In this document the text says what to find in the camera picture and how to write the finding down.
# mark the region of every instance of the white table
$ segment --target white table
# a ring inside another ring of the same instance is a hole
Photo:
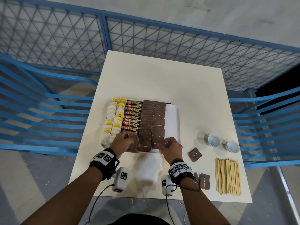
[[[183,160],[194,172],[210,175],[210,190],[203,190],[211,201],[251,203],[241,153],[212,148],[203,137],[215,133],[221,141],[238,141],[222,71],[219,68],[188,64],[146,56],[108,51],[86,123],[70,181],[81,175],[89,160],[102,151],[100,144],[108,104],[113,97],[156,100],[173,103],[180,112],[180,138]],[[192,162],[187,153],[197,147],[203,155]],[[241,177],[241,196],[220,195],[216,191],[214,159],[238,160]],[[161,192],[161,176],[169,165],[159,153],[124,153],[120,165],[130,170],[126,189],[115,193],[108,188],[102,196],[165,198]],[[98,195],[113,178],[101,182]],[[176,190],[170,199],[182,199]]]

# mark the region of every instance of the forearm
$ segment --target forearm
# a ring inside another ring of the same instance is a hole
[[[198,190],[198,184],[191,178],[184,178],[180,186]],[[229,222],[205,196],[202,191],[195,192],[180,188],[191,225],[227,225]]]
[[[78,224],[101,180],[101,171],[96,167],[89,167],[22,224]]]

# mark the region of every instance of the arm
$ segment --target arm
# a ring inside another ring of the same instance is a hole
[[[133,143],[132,138],[124,138],[125,134],[127,134],[127,132],[119,133],[110,146],[116,154],[117,159],[119,159],[122,153]],[[101,171],[94,166],[89,167],[83,174],[47,201],[22,224],[78,224],[101,180]]]
[[[170,142],[169,147],[158,144],[159,149],[169,164],[175,159],[182,159],[182,145],[179,144],[174,137],[166,139]],[[180,182],[180,186],[191,190],[181,189],[183,201],[191,225],[207,224],[207,225],[227,225],[229,222],[199,189],[199,185],[192,178],[184,178]]]

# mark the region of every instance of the person's left arm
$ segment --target person's left arm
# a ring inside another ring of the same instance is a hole
[[[125,139],[126,134],[127,132],[119,133],[110,146],[117,159],[133,143],[132,138]],[[102,173],[98,168],[89,167],[83,174],[34,212],[22,225],[78,224],[102,177]]]

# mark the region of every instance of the black wristband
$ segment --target black wristband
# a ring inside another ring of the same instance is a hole
[[[175,159],[171,163],[169,175],[176,185],[179,185],[181,180],[187,177],[195,179],[192,169],[182,159]]]
[[[89,167],[94,166],[101,171],[103,175],[102,181],[105,179],[109,180],[120,163],[119,160],[117,160],[115,152],[111,148],[99,152],[90,160],[90,162]]]

